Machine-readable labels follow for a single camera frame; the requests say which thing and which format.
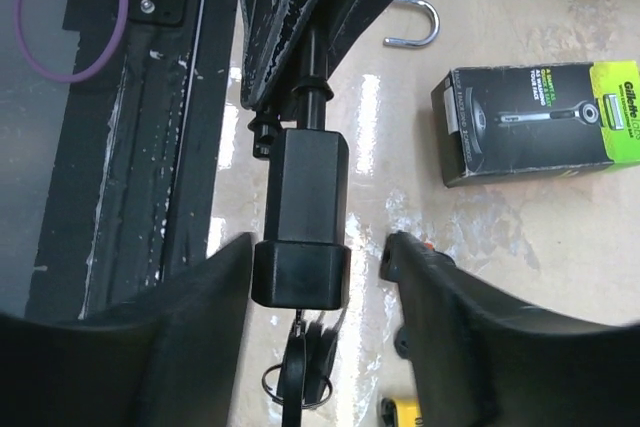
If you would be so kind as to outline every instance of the metal key ring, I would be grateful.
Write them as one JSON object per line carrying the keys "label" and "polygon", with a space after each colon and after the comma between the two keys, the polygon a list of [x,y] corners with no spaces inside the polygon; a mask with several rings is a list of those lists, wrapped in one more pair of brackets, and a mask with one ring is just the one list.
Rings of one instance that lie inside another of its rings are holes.
{"label": "metal key ring", "polygon": [[[282,405],[283,404],[282,397],[278,397],[276,394],[273,393],[273,388],[267,382],[267,376],[271,372],[275,372],[276,370],[280,370],[281,368],[282,368],[282,364],[277,364],[277,365],[273,365],[273,366],[269,367],[264,372],[264,374],[262,374],[262,382],[261,382],[262,383],[262,390],[264,390],[265,393],[271,398],[271,400],[273,402],[275,402],[276,404],[278,404],[278,405]],[[327,395],[322,400],[320,400],[319,402],[312,402],[310,404],[303,404],[302,405],[302,410],[317,409],[318,407],[322,407],[324,404],[329,402],[329,399],[331,399],[331,396],[333,395],[333,383],[331,382],[329,377],[327,377],[326,375],[323,376],[322,380],[324,380],[325,389],[328,390]]]}
{"label": "metal key ring", "polygon": [[386,45],[388,47],[401,47],[404,49],[421,49],[429,45],[434,40],[436,40],[436,37],[438,37],[438,34],[440,33],[440,16],[438,15],[438,12],[433,7],[433,5],[431,5],[426,0],[394,0],[393,1],[393,3],[396,3],[396,2],[419,7],[420,10],[422,10],[427,15],[427,17],[429,17],[429,20],[431,21],[431,32],[426,38],[422,40],[407,40],[407,39],[398,39],[395,37],[387,37],[384,39],[383,45]]}

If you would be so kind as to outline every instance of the screw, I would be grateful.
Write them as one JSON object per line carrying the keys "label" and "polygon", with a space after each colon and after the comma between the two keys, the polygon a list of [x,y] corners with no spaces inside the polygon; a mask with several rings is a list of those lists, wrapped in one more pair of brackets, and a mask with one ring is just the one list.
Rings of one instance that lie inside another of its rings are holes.
{"label": "screw", "polygon": [[145,14],[151,14],[154,10],[156,10],[156,4],[154,4],[150,0],[141,0],[140,10]]}

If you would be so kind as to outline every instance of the key ring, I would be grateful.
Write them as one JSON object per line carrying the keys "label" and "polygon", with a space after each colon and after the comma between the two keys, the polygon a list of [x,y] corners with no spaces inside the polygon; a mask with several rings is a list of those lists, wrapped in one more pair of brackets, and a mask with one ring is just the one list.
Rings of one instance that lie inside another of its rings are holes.
{"label": "key ring", "polygon": [[[267,383],[267,376],[271,372],[275,372],[276,370],[280,370],[281,368],[282,368],[282,364],[276,364],[269,367],[264,372],[264,374],[262,374],[262,389],[271,398],[271,400],[273,400],[278,405],[283,404],[282,397],[278,397],[276,394],[273,393],[273,388]],[[322,377],[322,380],[324,380],[325,387],[328,390],[327,395],[325,396],[324,399],[318,402],[312,402],[310,404],[302,404],[302,410],[317,409],[318,407],[322,407],[324,404],[329,402],[329,399],[331,399],[331,396],[333,395],[333,384],[331,383],[331,379],[329,379],[329,377],[327,377],[326,375]]]}

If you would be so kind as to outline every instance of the green label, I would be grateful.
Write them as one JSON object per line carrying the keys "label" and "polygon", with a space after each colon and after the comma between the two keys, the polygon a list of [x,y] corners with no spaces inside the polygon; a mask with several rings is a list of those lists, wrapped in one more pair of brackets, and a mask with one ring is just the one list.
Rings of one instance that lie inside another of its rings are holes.
{"label": "green label", "polygon": [[602,116],[607,155],[616,164],[640,163],[640,74],[635,62],[596,62],[593,94]]}

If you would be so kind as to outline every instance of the gillette logo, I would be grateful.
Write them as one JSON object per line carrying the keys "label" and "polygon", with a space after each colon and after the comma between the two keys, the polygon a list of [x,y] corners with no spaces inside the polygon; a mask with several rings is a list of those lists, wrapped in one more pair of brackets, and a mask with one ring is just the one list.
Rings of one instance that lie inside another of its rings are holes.
{"label": "gillette logo", "polygon": [[625,82],[624,92],[627,95],[627,103],[629,107],[629,115],[634,119],[638,118],[638,106],[636,105],[636,92],[631,82]]}

